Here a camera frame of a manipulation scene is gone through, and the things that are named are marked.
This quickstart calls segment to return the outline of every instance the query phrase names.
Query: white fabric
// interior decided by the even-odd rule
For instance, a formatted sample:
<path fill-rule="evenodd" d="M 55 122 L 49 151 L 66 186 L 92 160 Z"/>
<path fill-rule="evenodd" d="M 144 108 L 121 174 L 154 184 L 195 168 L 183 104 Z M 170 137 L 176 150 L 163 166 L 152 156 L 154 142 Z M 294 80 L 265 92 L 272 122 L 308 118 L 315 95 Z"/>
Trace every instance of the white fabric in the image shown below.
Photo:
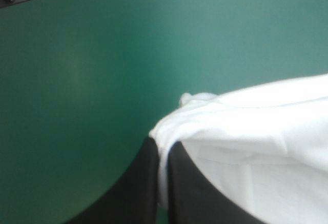
<path fill-rule="evenodd" d="M 159 201 L 167 157 L 182 141 L 207 179 L 254 216 L 279 224 L 328 223 L 328 75 L 223 95 L 184 94 L 150 136 L 159 148 Z"/>

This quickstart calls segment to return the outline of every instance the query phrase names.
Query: white shirt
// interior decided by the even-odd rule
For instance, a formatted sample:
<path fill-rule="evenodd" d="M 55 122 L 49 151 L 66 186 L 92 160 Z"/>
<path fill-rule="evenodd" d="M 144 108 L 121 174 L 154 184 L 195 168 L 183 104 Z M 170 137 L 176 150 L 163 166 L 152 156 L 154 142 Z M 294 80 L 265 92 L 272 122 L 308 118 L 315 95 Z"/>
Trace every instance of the white shirt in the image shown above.
<path fill-rule="evenodd" d="M 182 95 L 181 107 L 150 131 L 167 158 L 182 141 L 223 194 L 268 223 L 328 223 L 328 74 L 282 80 L 223 95 Z"/>

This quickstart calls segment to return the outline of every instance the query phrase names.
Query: white cloth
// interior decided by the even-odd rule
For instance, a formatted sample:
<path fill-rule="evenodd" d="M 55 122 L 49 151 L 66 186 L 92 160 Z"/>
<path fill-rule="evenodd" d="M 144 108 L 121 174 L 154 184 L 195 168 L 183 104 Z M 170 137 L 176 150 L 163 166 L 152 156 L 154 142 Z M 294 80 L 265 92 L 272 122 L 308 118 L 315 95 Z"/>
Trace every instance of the white cloth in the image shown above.
<path fill-rule="evenodd" d="M 184 94 L 150 131 L 160 155 L 159 202 L 168 206 L 167 158 L 182 141 L 223 194 L 279 224 L 328 223 L 328 74 L 223 95 Z"/>

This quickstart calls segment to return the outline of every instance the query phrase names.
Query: green wall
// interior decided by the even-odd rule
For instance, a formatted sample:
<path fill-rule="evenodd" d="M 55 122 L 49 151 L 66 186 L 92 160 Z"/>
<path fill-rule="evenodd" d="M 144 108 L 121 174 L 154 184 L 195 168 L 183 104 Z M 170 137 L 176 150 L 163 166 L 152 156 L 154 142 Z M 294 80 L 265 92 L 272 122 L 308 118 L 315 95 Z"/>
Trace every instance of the green wall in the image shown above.
<path fill-rule="evenodd" d="M 327 2 L 34 0 L 0 10 L 0 223 L 60 223 L 88 206 L 184 92 L 328 72 Z"/>

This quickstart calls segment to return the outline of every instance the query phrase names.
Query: teal wall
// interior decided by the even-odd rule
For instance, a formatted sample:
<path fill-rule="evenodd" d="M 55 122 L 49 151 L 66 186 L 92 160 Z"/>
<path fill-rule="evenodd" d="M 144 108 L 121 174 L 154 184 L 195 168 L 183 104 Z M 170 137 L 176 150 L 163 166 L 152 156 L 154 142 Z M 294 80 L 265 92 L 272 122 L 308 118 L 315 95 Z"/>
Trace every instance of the teal wall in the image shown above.
<path fill-rule="evenodd" d="M 0 223 L 55 224 L 88 206 L 184 92 L 328 72 L 327 2 L 34 0 L 0 10 Z"/>

